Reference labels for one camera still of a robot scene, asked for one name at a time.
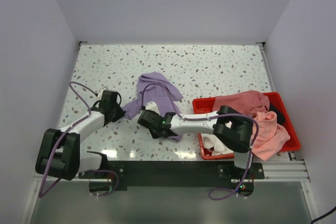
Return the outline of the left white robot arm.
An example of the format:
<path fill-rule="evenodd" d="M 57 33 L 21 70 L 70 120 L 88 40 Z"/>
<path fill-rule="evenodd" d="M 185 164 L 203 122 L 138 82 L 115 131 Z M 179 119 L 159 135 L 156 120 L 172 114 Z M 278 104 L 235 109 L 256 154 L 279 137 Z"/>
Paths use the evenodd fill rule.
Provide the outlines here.
<path fill-rule="evenodd" d="M 83 152 L 80 144 L 91 134 L 124 117 L 120 106 L 121 95 L 116 91 L 101 90 L 98 100 L 85 116 L 60 129 L 45 131 L 35 171 L 38 174 L 72 180 L 78 173 L 91 171 L 97 178 L 108 174 L 109 165 L 99 152 Z"/>

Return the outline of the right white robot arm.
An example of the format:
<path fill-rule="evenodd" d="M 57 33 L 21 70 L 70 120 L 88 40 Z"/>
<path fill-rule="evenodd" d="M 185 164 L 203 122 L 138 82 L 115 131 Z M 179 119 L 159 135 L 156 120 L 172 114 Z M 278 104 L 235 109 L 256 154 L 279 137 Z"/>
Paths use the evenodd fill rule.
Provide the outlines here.
<path fill-rule="evenodd" d="M 156 138 L 196 133 L 216 136 L 221 143 L 234 152 L 234 173 L 246 178 L 253 171 L 252 146 L 259 133 L 258 122 L 228 106 L 204 114 L 166 113 L 164 116 L 145 109 L 138 124 L 149 130 Z"/>

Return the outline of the purple t shirt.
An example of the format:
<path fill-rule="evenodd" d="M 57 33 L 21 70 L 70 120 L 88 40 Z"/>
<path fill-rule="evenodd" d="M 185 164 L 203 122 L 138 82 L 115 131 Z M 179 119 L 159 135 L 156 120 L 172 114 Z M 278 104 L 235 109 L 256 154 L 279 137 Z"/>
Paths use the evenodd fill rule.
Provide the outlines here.
<path fill-rule="evenodd" d="M 174 102 L 181 100 L 183 96 L 162 74 L 158 72 L 142 74 L 136 88 L 137 99 L 123 107 L 125 118 L 133 119 L 138 113 L 146 110 L 146 104 L 151 101 L 157 104 L 160 116 L 164 116 L 168 112 L 174 112 L 175 115 L 180 113 Z M 175 136 L 168 138 L 180 141 L 182 136 L 175 133 Z"/>

